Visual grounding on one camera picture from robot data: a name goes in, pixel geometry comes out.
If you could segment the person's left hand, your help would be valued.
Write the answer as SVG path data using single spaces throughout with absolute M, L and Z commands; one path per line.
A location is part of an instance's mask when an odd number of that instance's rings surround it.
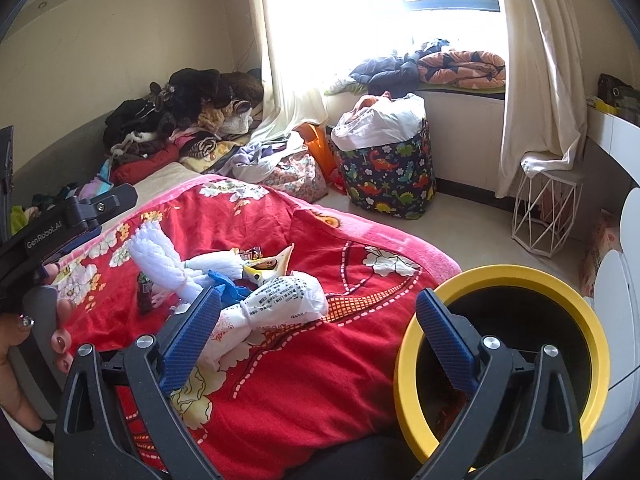
M 54 288 L 60 271 L 27 260 L 1 278 L 1 407 L 32 434 L 54 422 L 73 363 L 64 324 L 75 303 Z

